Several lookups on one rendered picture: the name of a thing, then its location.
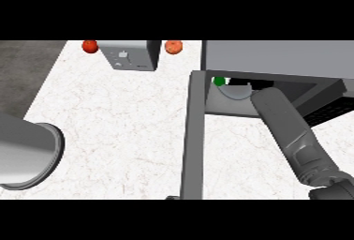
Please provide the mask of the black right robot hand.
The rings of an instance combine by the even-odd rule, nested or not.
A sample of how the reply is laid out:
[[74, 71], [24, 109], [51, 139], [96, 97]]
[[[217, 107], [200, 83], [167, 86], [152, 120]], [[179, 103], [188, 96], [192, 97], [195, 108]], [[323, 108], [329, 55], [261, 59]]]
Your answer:
[[230, 78], [229, 85], [250, 85], [254, 90], [263, 90], [264, 88], [273, 87], [275, 82], [267, 80]]

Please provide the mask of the silver toaster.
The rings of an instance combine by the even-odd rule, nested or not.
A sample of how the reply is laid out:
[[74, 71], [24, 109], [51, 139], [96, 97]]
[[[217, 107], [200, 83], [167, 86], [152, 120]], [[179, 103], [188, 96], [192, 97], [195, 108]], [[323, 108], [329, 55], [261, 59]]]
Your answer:
[[161, 40], [99, 40], [98, 44], [112, 69], [157, 70]]

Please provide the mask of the glass turntable plate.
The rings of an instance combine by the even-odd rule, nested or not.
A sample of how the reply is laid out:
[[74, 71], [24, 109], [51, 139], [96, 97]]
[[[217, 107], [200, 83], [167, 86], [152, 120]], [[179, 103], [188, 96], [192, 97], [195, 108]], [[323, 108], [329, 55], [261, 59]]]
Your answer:
[[219, 90], [223, 95], [233, 100], [244, 100], [253, 95], [253, 87], [250, 85], [222, 85]]

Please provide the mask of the grey microwave door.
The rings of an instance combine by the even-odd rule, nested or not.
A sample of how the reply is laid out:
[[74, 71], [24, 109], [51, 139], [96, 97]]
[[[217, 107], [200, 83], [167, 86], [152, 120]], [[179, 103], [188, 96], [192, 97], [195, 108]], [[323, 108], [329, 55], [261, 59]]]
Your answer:
[[188, 117], [183, 154], [183, 200], [201, 200], [204, 195], [204, 136], [205, 136], [205, 72], [192, 71], [188, 88]]

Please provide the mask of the red tomato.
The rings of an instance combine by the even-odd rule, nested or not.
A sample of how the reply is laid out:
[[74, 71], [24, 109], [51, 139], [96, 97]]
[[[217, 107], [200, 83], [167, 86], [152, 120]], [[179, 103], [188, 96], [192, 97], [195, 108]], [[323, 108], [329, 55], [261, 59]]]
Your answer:
[[87, 53], [96, 53], [99, 50], [99, 44], [95, 40], [84, 40], [82, 43], [82, 49], [87, 52]]

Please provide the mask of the orange round fruit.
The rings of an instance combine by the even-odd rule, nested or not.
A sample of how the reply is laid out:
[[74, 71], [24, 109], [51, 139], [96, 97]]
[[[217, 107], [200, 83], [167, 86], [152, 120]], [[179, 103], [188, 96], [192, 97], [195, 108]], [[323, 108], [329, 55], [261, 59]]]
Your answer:
[[166, 42], [166, 52], [170, 54], [177, 54], [183, 50], [182, 40], [169, 40]]

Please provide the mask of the grey microwave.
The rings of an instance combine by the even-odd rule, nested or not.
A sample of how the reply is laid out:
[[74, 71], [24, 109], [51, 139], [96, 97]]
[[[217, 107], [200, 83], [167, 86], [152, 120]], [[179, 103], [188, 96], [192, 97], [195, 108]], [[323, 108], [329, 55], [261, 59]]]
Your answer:
[[[207, 77], [275, 82], [310, 126], [354, 112], [354, 40], [205, 40]], [[251, 97], [210, 89], [208, 113], [257, 118]]]

